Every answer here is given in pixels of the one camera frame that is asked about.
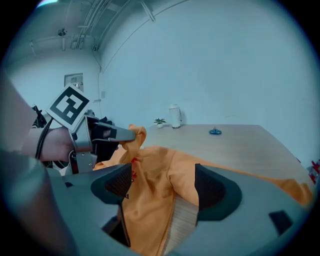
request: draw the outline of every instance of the white wall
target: white wall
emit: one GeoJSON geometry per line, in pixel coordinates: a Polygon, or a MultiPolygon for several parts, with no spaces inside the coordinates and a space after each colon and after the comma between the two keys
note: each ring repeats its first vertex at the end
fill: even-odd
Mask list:
{"type": "MultiPolygon", "coordinates": [[[[52,51],[37,58],[28,57],[11,64],[7,74],[17,91],[30,105],[45,110],[63,90],[65,75],[83,73],[84,94],[92,100],[99,98],[98,75],[100,66],[89,50],[52,51]]],[[[101,117],[100,103],[90,107],[101,117]]],[[[51,127],[59,126],[56,122],[51,127]]]]}
{"type": "Polygon", "coordinates": [[[293,19],[271,1],[178,2],[157,4],[155,22],[134,2],[114,23],[102,114],[148,127],[175,103],[186,124],[261,125],[304,166],[318,159],[319,65],[293,19]]]}

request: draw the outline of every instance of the wooden table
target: wooden table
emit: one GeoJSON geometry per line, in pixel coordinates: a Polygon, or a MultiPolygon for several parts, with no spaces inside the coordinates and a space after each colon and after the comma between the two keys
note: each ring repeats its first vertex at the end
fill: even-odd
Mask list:
{"type": "MultiPolygon", "coordinates": [[[[144,147],[157,145],[183,151],[203,160],[275,179],[295,179],[315,189],[307,170],[274,136],[259,125],[188,124],[147,128],[144,147]],[[214,127],[221,135],[211,135],[214,127]]],[[[182,242],[195,227],[198,208],[176,197],[164,254],[182,242]]]]}

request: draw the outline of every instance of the orange shirt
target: orange shirt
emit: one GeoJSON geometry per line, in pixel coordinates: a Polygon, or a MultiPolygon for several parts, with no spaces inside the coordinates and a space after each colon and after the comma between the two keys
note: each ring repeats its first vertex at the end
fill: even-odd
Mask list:
{"type": "Polygon", "coordinates": [[[175,192],[194,205],[199,204],[195,188],[195,164],[218,167],[274,183],[302,205],[312,199],[308,186],[294,179],[272,179],[231,169],[184,152],[161,146],[140,149],[146,139],[144,127],[130,125],[134,141],[123,142],[109,161],[95,170],[132,163],[131,187],[123,200],[123,213],[131,249],[146,256],[162,254],[174,210],[175,192]]]}

